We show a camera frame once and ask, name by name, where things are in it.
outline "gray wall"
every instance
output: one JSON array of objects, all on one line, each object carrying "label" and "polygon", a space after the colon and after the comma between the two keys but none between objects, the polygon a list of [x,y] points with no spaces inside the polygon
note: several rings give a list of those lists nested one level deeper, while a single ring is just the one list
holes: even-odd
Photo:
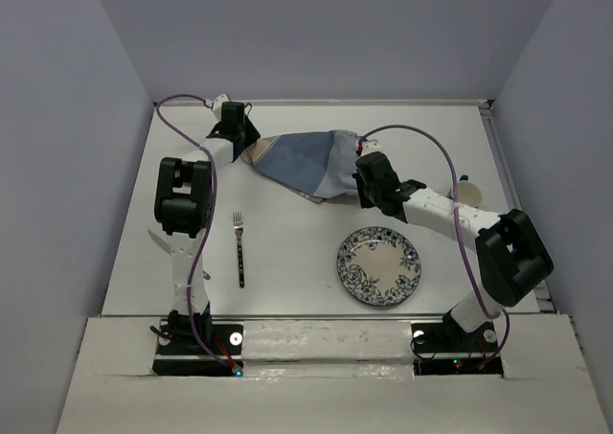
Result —
[{"label": "gray wall", "polygon": [[551,0],[101,0],[154,100],[493,98]]},{"label": "gray wall", "polygon": [[52,433],[151,102],[98,0],[0,0],[0,431]]},{"label": "gray wall", "polygon": [[613,0],[555,0],[494,116],[613,428]]}]

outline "purple cable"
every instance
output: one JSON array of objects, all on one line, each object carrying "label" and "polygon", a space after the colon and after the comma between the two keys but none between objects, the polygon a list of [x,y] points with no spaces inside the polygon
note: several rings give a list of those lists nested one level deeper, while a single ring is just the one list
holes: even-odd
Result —
[{"label": "purple cable", "polygon": [[198,345],[200,346],[200,348],[202,348],[202,350],[204,350],[204,352],[206,354],[208,354],[210,357],[214,358],[217,362],[219,362],[220,364],[223,365],[227,365],[230,366],[230,363],[221,359],[218,355],[216,355],[215,353],[213,353],[208,347],[207,345],[204,344],[204,342],[202,341],[202,339],[200,338],[200,335],[198,334],[198,330],[196,329],[195,326],[195,320],[193,319],[193,305],[192,305],[192,279],[193,279],[193,275],[195,273],[195,268],[198,264],[198,259],[200,258],[200,255],[202,255],[202,250],[204,249],[204,244],[206,243],[207,239],[209,238],[209,233],[211,232],[211,223],[213,222],[213,216],[215,214],[215,206],[216,206],[216,201],[217,201],[217,170],[215,167],[215,161],[213,160],[213,155],[206,149],[203,148],[200,144],[198,144],[192,137],[190,137],[188,134],[186,134],[185,132],[183,132],[181,129],[179,129],[178,127],[174,126],[169,120],[167,120],[162,113],[160,112],[160,107],[168,102],[168,101],[172,101],[174,99],[179,99],[179,98],[190,98],[190,99],[196,99],[197,101],[201,101],[204,106],[206,106],[207,108],[210,108],[207,105],[207,101],[205,99],[202,99],[201,97],[198,96],[194,96],[192,94],[177,94],[175,96],[170,96],[170,97],[166,97],[165,99],[162,99],[156,106],[155,106],[155,113],[157,113],[157,116],[160,118],[160,120],[162,121],[162,123],[164,123],[166,126],[168,126],[170,129],[172,129],[174,132],[176,132],[177,134],[179,134],[181,137],[183,137],[185,140],[187,140],[189,143],[191,143],[192,145],[194,145],[196,148],[200,149],[201,151],[204,152],[204,154],[207,155],[207,158],[209,160],[209,162],[211,163],[211,174],[213,176],[213,196],[212,196],[212,205],[211,205],[211,216],[209,217],[209,221],[207,222],[207,229],[204,232],[204,237],[202,238],[202,242],[200,243],[200,246],[198,247],[198,250],[195,254],[195,257],[193,258],[193,264],[192,264],[192,269],[190,269],[190,274],[188,275],[188,289],[187,289],[187,301],[188,301],[188,315],[190,317],[190,325],[192,326],[192,333],[193,333],[193,337],[195,338],[195,341],[198,343]]},{"label": "purple cable", "polygon": [[[483,301],[483,297],[481,296],[481,292],[479,291],[479,287],[477,285],[477,281],[475,280],[475,276],[474,276],[474,274],[472,272],[472,268],[470,267],[470,262],[468,261],[468,255],[466,253],[466,248],[464,246],[464,238],[462,237],[462,226],[460,224],[460,213],[458,211],[458,206],[457,206],[457,204],[458,204],[458,176],[456,174],[456,168],[453,166],[453,162],[451,161],[451,156],[449,156],[449,153],[443,147],[443,144],[441,142],[439,142],[436,139],[436,137],[434,137],[431,134],[427,133],[425,130],[421,130],[421,129],[417,128],[417,127],[412,127],[412,126],[407,126],[407,125],[388,125],[388,126],[378,127],[377,129],[373,129],[370,132],[364,134],[361,139],[362,140],[366,140],[371,135],[376,134],[376,133],[378,133],[378,132],[380,132],[382,130],[388,130],[388,129],[405,129],[405,130],[411,130],[413,132],[417,132],[418,134],[421,134],[421,135],[427,137],[432,142],[434,142],[434,144],[443,153],[444,159],[447,161],[447,165],[449,166],[449,169],[451,170],[451,184],[452,184],[451,194],[453,196],[453,203],[454,203],[454,206],[453,206],[453,220],[454,220],[454,223],[455,223],[456,238],[458,240],[458,245],[460,247],[460,254],[462,255],[462,261],[464,262],[464,267],[466,269],[466,274],[468,275],[468,279],[470,280],[470,284],[472,285],[472,289],[475,292],[475,296],[477,297],[477,302],[479,303],[479,306],[481,307],[481,310],[483,311],[483,314],[488,319],[496,319],[498,316],[495,315],[495,314],[490,314],[488,309],[486,308],[486,305],[485,305],[485,303]],[[502,312],[505,315],[505,320],[507,322],[507,327],[505,329],[505,334],[504,334],[504,336],[502,338],[502,341],[500,342],[500,346],[498,347],[498,350],[494,354],[492,354],[490,357],[485,359],[483,362],[479,363],[479,367],[481,367],[484,364],[487,364],[488,362],[493,360],[497,355],[499,355],[501,350],[503,349],[503,347],[507,343],[507,339],[509,338],[509,333],[511,332],[511,319],[509,317],[509,314],[505,310],[502,310]]]}]

